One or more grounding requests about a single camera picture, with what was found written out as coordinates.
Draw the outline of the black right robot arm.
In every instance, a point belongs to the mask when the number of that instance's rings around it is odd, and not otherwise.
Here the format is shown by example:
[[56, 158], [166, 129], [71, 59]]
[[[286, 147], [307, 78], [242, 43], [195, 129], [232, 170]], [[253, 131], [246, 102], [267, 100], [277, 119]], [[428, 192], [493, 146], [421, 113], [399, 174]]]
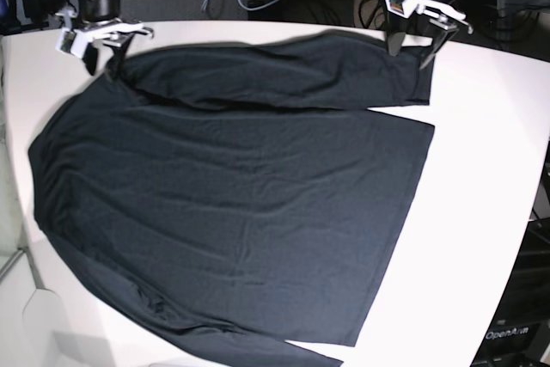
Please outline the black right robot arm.
[[152, 28], [121, 17], [122, 0], [77, 1], [77, 8], [68, 5], [56, 13], [62, 23], [56, 49], [78, 58], [91, 76], [97, 71], [100, 46], [110, 48], [120, 65], [136, 35], [154, 37]]

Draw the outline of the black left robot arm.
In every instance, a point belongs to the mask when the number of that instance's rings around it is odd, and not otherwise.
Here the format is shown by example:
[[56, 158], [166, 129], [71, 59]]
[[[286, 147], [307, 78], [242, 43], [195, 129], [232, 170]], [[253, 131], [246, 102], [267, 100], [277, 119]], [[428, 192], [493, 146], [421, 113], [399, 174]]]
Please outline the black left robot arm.
[[431, 44], [419, 55], [419, 68], [429, 66], [443, 45], [456, 34], [474, 32], [466, 14], [455, 9], [449, 0], [381, 0], [385, 19], [384, 36], [388, 54], [399, 55], [411, 22], [432, 26]]

